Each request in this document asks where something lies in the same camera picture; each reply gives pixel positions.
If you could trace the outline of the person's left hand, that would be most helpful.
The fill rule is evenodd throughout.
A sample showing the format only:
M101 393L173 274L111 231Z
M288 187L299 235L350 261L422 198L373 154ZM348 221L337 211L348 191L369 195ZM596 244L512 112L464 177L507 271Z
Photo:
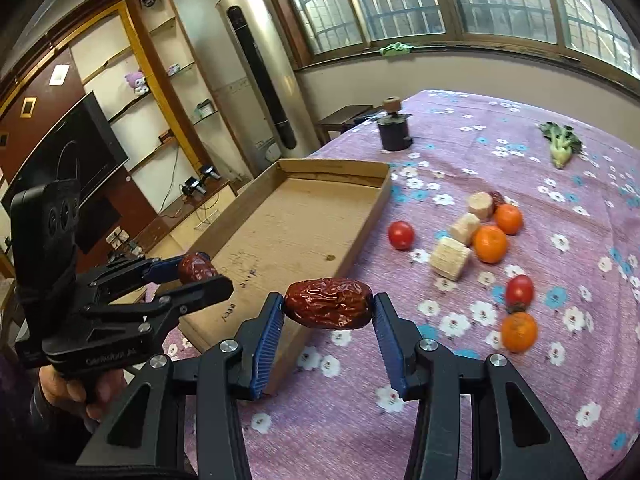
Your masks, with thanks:
M86 415L99 422L111 403L126 389L122 370L110 370L98 379L65 379L53 366L38 370L39 385L46 401L61 410Z

